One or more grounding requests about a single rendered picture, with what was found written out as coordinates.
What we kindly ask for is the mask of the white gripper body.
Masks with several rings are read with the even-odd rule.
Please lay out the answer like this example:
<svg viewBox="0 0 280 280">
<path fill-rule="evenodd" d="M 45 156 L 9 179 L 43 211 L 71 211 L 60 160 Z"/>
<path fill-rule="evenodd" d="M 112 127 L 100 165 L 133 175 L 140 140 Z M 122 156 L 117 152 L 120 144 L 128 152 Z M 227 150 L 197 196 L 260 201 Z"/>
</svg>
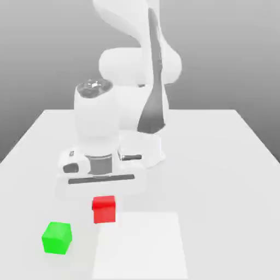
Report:
<svg viewBox="0 0 280 280">
<path fill-rule="evenodd" d="M 61 174 L 57 176 L 55 194 L 61 199 L 89 199 L 96 196 L 126 196 L 144 192 L 147 170 L 131 168 L 101 176 Z"/>
</svg>

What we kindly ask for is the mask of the small red cube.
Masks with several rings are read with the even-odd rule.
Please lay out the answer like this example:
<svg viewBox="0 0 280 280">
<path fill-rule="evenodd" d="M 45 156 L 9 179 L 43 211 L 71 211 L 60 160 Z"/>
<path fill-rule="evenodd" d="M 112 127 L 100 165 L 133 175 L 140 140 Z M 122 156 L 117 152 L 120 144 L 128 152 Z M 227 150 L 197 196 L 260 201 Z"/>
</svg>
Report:
<svg viewBox="0 0 280 280">
<path fill-rule="evenodd" d="M 116 216 L 114 196 L 96 196 L 92 201 L 93 219 L 95 224 L 113 223 Z"/>
</svg>

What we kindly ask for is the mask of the small green cube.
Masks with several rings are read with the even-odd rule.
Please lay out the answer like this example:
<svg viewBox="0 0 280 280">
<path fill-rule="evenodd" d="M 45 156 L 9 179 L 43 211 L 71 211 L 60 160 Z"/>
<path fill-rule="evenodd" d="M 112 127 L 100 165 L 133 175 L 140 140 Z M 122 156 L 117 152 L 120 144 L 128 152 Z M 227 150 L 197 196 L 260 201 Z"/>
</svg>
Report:
<svg viewBox="0 0 280 280">
<path fill-rule="evenodd" d="M 65 255 L 71 242 L 70 223 L 51 221 L 42 234 L 43 248 L 46 253 Z"/>
</svg>

